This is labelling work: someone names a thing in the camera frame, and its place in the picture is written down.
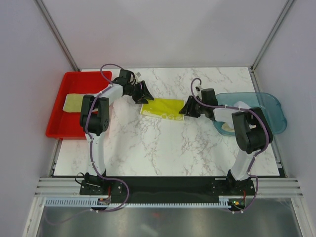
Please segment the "yellow patterned towel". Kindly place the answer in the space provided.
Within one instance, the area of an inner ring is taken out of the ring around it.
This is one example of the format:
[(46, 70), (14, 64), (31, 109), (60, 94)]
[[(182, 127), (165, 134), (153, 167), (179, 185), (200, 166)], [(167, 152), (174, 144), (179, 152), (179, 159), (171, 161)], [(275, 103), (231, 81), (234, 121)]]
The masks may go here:
[(184, 115), (179, 112), (184, 105), (184, 100), (155, 98), (142, 105), (140, 114), (158, 119), (183, 121)]

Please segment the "grey frog towel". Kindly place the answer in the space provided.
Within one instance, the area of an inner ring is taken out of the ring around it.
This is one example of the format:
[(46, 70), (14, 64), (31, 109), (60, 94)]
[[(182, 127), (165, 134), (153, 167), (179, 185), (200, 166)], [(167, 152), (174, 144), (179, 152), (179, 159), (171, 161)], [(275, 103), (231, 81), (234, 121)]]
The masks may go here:
[(84, 94), (67, 94), (63, 105), (63, 111), (67, 113), (80, 113), (83, 97)]

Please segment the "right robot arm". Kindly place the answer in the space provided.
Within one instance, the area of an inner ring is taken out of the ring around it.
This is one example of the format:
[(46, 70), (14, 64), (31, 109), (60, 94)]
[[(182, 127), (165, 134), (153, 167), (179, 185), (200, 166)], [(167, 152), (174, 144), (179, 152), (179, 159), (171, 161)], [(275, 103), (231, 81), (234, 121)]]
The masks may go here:
[(188, 97), (180, 114), (223, 122), (234, 130), (239, 152), (233, 167), (228, 171), (226, 190), (237, 195), (243, 190), (243, 181), (252, 177), (252, 166), (261, 152), (272, 142), (273, 135), (260, 107), (250, 107), (243, 101), (233, 106), (220, 105), (214, 89), (203, 89), (198, 96)]

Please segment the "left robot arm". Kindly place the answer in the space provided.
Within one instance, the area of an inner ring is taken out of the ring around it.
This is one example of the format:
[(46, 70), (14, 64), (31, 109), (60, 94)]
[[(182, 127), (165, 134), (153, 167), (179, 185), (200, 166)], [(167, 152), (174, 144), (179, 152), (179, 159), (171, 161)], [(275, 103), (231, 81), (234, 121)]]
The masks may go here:
[(110, 105), (125, 95), (135, 104), (148, 104), (154, 100), (140, 76), (140, 73), (120, 69), (119, 76), (109, 80), (106, 88), (83, 96), (79, 123), (89, 145), (88, 173), (98, 177), (91, 182), (91, 189), (98, 195), (108, 189), (103, 143), (110, 125)]

